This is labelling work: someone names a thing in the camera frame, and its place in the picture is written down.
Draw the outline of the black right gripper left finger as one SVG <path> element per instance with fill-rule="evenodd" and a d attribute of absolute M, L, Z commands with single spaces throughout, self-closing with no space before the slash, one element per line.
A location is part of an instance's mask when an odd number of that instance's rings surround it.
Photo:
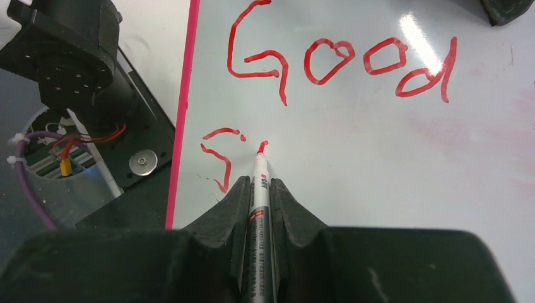
<path fill-rule="evenodd" d="M 63 230 L 25 241 L 2 302 L 238 302 L 251 181 L 180 230 Z"/>

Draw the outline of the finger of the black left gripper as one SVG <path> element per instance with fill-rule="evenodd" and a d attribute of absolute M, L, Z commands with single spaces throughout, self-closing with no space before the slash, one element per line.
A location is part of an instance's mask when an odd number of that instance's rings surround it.
<path fill-rule="evenodd" d="M 534 0 L 480 0 L 491 26 L 504 26 L 522 16 Z"/>

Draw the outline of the white whiteboard marker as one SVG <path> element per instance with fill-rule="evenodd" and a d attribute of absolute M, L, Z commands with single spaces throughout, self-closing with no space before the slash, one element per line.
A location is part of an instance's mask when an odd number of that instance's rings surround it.
<path fill-rule="evenodd" d="M 242 275 L 242 302 L 276 302 L 268 161 L 258 152 L 252 171 Z"/>

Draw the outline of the pink-framed whiteboard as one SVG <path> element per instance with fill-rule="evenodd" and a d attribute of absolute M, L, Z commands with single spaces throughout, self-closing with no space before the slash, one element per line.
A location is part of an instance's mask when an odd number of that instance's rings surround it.
<path fill-rule="evenodd" d="M 534 8 L 479 1 L 193 1 L 167 226 L 264 147 L 323 222 L 467 230 L 534 301 Z"/>

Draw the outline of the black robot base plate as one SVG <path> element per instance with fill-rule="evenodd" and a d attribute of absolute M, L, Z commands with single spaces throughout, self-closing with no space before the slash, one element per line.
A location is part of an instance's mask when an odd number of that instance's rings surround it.
<path fill-rule="evenodd" d="M 163 229 L 175 126 L 122 50 L 117 53 L 114 83 L 102 96 L 125 101 L 132 93 L 136 108 L 126 130 L 97 147 L 123 193 L 76 224 L 79 229 Z"/>

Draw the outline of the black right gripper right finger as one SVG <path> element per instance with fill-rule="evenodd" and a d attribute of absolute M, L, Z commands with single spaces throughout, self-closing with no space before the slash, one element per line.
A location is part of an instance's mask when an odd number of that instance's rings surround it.
<path fill-rule="evenodd" d="M 461 230 L 330 227 L 281 179 L 274 208 L 279 302 L 513 302 L 495 258 Z"/>

